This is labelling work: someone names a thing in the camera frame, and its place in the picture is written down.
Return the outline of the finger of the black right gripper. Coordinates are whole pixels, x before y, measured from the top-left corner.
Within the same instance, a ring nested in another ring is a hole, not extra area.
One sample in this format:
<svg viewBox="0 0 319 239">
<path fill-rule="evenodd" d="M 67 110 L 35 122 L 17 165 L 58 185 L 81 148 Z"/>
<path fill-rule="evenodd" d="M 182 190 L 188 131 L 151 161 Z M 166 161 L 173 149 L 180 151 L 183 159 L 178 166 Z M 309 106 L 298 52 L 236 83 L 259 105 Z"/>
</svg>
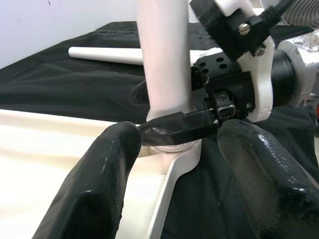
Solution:
<svg viewBox="0 0 319 239">
<path fill-rule="evenodd" d="M 130 91 L 129 100 L 133 105 L 149 104 L 149 95 L 146 80 L 136 85 Z"/>
<path fill-rule="evenodd" d="M 218 131 L 220 120 L 213 109 L 177 112 L 139 126 L 143 146 L 173 146 L 203 139 Z"/>
</svg>

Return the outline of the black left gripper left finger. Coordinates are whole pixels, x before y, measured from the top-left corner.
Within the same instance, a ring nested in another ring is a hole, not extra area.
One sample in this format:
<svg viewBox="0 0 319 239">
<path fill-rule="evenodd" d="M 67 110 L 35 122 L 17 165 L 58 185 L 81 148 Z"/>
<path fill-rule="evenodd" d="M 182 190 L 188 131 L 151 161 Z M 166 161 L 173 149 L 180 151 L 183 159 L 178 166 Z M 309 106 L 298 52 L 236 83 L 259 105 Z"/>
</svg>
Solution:
<svg viewBox="0 0 319 239">
<path fill-rule="evenodd" d="M 135 124 L 125 121 L 105 129 L 64 179 L 33 238 L 115 238 L 140 150 Z"/>
</svg>

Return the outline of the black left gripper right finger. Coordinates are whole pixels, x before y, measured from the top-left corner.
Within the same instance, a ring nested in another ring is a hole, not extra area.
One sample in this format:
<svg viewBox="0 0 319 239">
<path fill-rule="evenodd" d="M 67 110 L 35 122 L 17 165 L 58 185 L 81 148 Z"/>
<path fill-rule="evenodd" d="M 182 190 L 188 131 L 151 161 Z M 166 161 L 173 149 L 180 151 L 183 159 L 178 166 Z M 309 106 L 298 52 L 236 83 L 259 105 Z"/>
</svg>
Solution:
<svg viewBox="0 0 319 239">
<path fill-rule="evenodd" d="M 257 238 L 318 238 L 319 185 L 271 133 L 231 119 L 217 142 Z"/>
</svg>

